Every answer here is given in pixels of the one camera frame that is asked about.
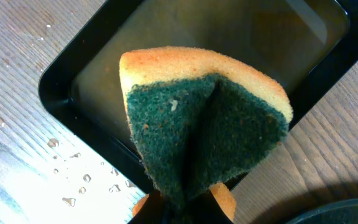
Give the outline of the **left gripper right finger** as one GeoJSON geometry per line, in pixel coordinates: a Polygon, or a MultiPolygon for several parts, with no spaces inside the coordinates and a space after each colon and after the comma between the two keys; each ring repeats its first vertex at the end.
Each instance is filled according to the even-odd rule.
{"type": "Polygon", "coordinates": [[[194,199],[194,221],[197,224],[232,224],[210,190],[194,199]]]}

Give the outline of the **orange green scrub sponge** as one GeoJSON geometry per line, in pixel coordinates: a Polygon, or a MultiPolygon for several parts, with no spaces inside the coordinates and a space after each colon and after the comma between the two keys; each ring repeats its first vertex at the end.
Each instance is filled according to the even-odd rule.
{"type": "Polygon", "coordinates": [[[287,135],[283,87],[212,50],[126,52],[119,77],[131,138],[165,200],[163,223],[195,223],[194,199],[211,191],[233,221],[227,182],[253,169],[287,135]]]}

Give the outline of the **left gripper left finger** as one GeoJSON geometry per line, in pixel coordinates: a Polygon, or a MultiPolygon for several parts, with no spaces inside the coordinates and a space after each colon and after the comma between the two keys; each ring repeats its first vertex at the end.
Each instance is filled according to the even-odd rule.
{"type": "Polygon", "coordinates": [[[158,190],[154,190],[134,205],[129,224],[161,224],[164,210],[165,200],[158,190]]]}

